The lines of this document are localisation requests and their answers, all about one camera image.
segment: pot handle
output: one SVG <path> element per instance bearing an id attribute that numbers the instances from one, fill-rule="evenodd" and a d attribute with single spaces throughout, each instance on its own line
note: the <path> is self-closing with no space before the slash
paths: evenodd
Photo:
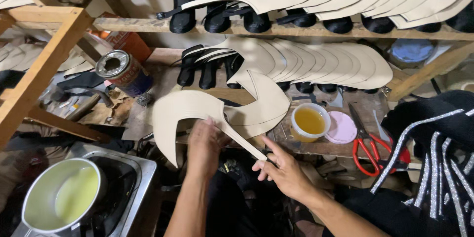
<path id="1" fill-rule="evenodd" d="M 86 237 L 86 231 L 86 225 L 78 222 L 71 226 L 71 237 Z"/>

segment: scissors blade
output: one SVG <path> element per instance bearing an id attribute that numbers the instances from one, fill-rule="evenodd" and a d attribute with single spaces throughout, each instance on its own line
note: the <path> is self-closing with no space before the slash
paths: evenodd
<path id="1" fill-rule="evenodd" d="M 364 128 L 364 124 L 362 123 L 362 120 L 359 117 L 359 114 L 357 113 L 356 109 L 350 104 L 349 105 L 349 112 L 351 113 L 351 117 L 354 120 L 354 124 L 357 127 L 357 132 L 359 133 L 360 137 L 366 138 L 369 136 L 367 131 Z"/>

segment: metal can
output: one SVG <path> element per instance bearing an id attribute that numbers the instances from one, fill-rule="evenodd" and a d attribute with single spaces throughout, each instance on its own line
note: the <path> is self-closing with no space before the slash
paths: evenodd
<path id="1" fill-rule="evenodd" d="M 153 83 L 138 60 L 122 50 L 105 53 L 95 64 L 95 72 L 131 97 L 145 93 Z"/>

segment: person's left hand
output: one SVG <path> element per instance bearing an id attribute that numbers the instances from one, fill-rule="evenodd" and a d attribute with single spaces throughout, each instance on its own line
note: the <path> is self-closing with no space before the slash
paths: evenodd
<path id="1" fill-rule="evenodd" d="M 188 140 L 187 175 L 192 175 L 193 178 L 212 178 L 219 165 L 220 148 L 229 140 L 214 125 L 211 117 L 196 121 Z"/>

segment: green liquid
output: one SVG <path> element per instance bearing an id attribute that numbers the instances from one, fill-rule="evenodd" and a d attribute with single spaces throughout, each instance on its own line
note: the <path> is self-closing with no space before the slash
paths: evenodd
<path id="1" fill-rule="evenodd" d="M 78 219 L 94 200 L 99 178 L 93 167 L 86 167 L 69 177 L 56 196 L 56 215 L 66 224 Z"/>

